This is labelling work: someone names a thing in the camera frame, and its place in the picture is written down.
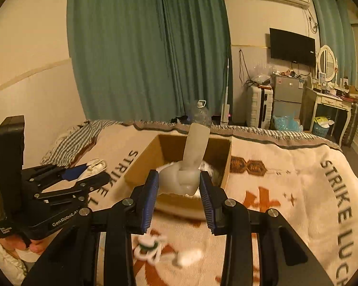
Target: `white suitcase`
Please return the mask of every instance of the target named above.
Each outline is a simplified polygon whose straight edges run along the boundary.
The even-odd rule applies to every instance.
[[[273,90],[256,86],[247,88],[247,126],[269,129],[272,117]]]

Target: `table leg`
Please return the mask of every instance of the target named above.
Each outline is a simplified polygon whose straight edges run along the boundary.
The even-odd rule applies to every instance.
[[[342,146],[342,138],[344,137],[344,134],[345,134],[346,129],[348,127],[348,123],[350,121],[350,118],[351,118],[351,109],[350,109],[350,111],[347,111],[346,123],[344,125],[343,130],[342,130],[341,137],[339,138],[339,146]]]
[[[313,116],[311,118],[311,123],[310,123],[310,132],[313,130],[313,123],[314,123],[314,118],[316,117],[316,112],[317,112],[317,107],[318,107],[318,103],[317,100],[314,103],[314,110],[313,110]]]
[[[330,136],[333,135],[334,129],[336,128],[336,123],[337,123],[337,118],[338,118],[338,111],[339,111],[339,109],[336,109],[336,117],[335,117],[335,119],[334,119],[333,128],[331,128],[331,134],[330,134]]]

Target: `floor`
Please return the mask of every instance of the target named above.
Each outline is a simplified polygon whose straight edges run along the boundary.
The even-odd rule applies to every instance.
[[[346,159],[348,160],[354,174],[356,175],[356,177],[358,177],[358,155],[357,155],[357,153],[354,151],[353,148],[347,147],[347,146],[342,146],[342,151],[343,151]]]

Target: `teal curtain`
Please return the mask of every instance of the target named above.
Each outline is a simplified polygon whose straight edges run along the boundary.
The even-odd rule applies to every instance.
[[[228,57],[228,96],[232,104],[231,41],[224,0],[158,1],[162,3],[159,10],[166,57],[175,90],[183,102],[180,109],[204,99],[212,114],[220,114]]]
[[[86,117],[168,121],[180,114],[157,0],[68,0],[69,53]]]
[[[168,121],[199,99],[220,113],[231,57],[224,0],[68,0],[67,25],[87,118]]]
[[[338,60],[338,80],[348,77],[355,85],[357,71],[353,30],[344,0],[313,0],[321,46],[328,45]]]

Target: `gray refrigerator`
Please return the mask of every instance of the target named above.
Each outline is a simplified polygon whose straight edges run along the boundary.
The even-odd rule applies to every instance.
[[[273,75],[273,114],[276,117],[300,117],[304,80]]]

